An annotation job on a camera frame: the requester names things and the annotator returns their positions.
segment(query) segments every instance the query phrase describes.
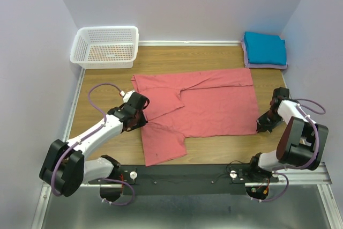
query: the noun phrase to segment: white wall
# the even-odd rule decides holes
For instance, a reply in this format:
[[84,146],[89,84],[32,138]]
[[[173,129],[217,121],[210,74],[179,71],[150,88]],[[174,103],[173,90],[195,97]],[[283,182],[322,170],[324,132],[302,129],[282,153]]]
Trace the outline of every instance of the white wall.
[[343,2],[301,0],[284,29],[289,68],[285,72],[292,97],[319,101],[326,115],[313,115],[329,128],[324,161],[343,214]]
[[281,33],[300,0],[64,0],[76,25],[136,25],[140,40],[239,40]]
[[62,136],[79,69],[62,0],[0,0],[0,227],[30,228],[50,143]]

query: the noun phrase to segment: white knob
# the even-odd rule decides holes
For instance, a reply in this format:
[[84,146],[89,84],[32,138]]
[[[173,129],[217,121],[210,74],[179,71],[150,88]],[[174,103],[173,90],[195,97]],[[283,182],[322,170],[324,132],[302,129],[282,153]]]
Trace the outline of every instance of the white knob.
[[130,178],[133,179],[133,180],[136,179],[137,176],[138,176],[138,174],[137,174],[135,171],[132,171],[132,172],[130,173]]
[[233,171],[233,170],[232,170],[232,171],[230,172],[230,177],[233,178],[233,179],[235,179],[235,178],[237,177],[236,171]]

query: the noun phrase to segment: folded towel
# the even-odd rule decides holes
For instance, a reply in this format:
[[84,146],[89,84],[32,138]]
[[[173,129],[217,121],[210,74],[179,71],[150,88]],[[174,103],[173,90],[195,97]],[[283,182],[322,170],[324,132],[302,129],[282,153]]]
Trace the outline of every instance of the folded towel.
[[251,64],[287,64],[285,41],[277,35],[246,32],[244,43]]
[[278,65],[278,64],[251,64],[251,63],[249,63],[248,54],[247,54],[247,50],[245,48],[244,40],[241,40],[241,44],[242,44],[242,48],[244,51],[244,65],[246,68],[272,68],[272,69],[280,69],[280,70],[287,69],[288,64]]

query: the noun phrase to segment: basket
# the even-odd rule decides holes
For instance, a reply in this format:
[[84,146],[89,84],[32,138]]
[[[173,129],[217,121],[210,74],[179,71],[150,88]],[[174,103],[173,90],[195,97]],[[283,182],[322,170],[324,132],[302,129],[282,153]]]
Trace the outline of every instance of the basket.
[[75,36],[70,61],[84,69],[131,68],[137,51],[137,27],[84,27]]

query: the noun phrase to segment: wooden table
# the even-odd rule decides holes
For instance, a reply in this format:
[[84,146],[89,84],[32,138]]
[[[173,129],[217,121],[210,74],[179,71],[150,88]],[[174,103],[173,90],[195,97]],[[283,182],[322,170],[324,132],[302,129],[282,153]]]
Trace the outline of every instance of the wooden table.
[[[104,82],[117,84],[122,90],[133,90],[133,74],[156,75],[217,69],[242,68],[243,51],[240,46],[141,46],[131,69],[86,70],[77,103],[70,138],[75,137],[102,118],[87,100],[88,91]],[[269,109],[273,90],[285,86],[279,70],[252,69],[260,113]],[[107,111],[122,104],[116,89],[102,86],[92,93],[92,100]],[[286,125],[268,132],[247,136],[215,136],[187,138],[188,154],[164,164],[223,164],[233,160],[248,162],[258,152],[275,150]],[[122,164],[144,164],[140,129],[124,132],[97,149],[90,157],[96,159],[107,154]]]

